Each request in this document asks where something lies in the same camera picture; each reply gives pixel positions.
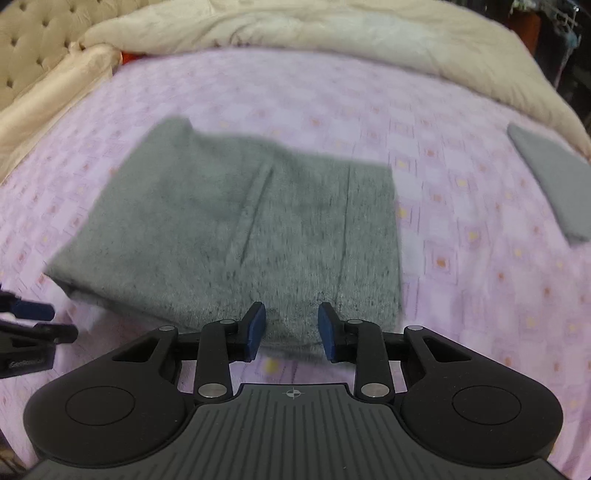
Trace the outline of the cream tufted headboard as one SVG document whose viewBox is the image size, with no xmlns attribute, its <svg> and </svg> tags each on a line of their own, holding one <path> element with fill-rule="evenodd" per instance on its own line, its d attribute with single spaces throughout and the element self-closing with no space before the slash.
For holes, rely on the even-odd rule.
<svg viewBox="0 0 591 480">
<path fill-rule="evenodd" d="M 17 0 L 1 3 L 1 107 L 52 70 L 92 26 L 149 6 L 146 0 Z"/>
</svg>

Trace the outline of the red item behind pillow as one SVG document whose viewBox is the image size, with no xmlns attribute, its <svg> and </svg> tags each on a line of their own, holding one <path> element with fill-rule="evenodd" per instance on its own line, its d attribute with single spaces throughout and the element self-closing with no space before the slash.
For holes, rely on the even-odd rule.
<svg viewBox="0 0 591 480">
<path fill-rule="evenodd" d="M 132 54 L 132 53 L 128 53 L 128 52 L 122 52 L 121 53 L 121 60 L 122 60 L 122 64 L 128 64 L 130 62 L 136 61 L 140 58 L 139 55 L 136 54 Z"/>
</svg>

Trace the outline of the pink patterned bed sheet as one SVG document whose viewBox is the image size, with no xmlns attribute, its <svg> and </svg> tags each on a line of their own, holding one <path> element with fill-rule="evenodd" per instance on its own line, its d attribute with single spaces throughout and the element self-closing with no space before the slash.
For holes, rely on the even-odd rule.
<svg viewBox="0 0 591 480">
<path fill-rule="evenodd" d="M 44 137 L 1 188 L 1 283 L 51 303 L 79 339 L 51 370 L 1 384 L 1 430 L 35 462 L 22 411 L 53 378 L 141 335 L 145 323 L 67 300 L 43 273 L 134 144 L 162 118 L 266 136 L 393 169 L 404 313 L 555 392 L 552 463 L 590 475 L 590 248 L 565 240 L 507 135 L 552 131 L 455 84 L 351 57 L 211 50 L 121 67 Z"/>
</svg>

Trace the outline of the folded grey cloth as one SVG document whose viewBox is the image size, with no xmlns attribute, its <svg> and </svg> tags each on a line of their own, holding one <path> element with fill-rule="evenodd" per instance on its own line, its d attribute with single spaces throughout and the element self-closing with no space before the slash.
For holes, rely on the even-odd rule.
<svg viewBox="0 0 591 480">
<path fill-rule="evenodd" d="M 544 192 L 570 245 L 590 242 L 590 165 L 561 145 L 510 123 L 507 134 Z"/>
</svg>

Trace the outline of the cream satin pillow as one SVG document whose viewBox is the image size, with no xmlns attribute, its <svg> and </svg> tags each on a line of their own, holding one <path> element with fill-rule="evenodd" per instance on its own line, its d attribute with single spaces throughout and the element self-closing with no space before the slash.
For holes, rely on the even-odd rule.
<svg viewBox="0 0 591 480">
<path fill-rule="evenodd" d="M 24 95 L 1 112 L 1 179 L 5 180 L 42 137 L 76 103 L 110 79 L 119 50 L 77 45 Z"/>
</svg>

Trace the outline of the cream duvet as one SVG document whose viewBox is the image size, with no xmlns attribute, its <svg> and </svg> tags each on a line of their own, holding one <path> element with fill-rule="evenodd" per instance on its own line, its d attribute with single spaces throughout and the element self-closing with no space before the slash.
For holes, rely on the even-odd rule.
<svg viewBox="0 0 591 480">
<path fill-rule="evenodd" d="M 100 22 L 80 42 L 152 56 L 229 46 L 288 48 L 398 65 L 508 105 L 590 155 L 582 122 L 520 38 L 445 1 L 164 1 Z"/>
</svg>

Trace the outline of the grey knitted pants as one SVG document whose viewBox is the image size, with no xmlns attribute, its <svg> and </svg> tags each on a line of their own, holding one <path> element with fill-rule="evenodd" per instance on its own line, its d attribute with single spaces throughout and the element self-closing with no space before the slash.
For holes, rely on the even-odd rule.
<svg viewBox="0 0 591 480">
<path fill-rule="evenodd" d="M 317 357 L 318 306 L 398 327 L 390 167 L 155 126 L 46 272 L 70 296 L 198 330 L 266 306 L 263 344 Z"/>
</svg>

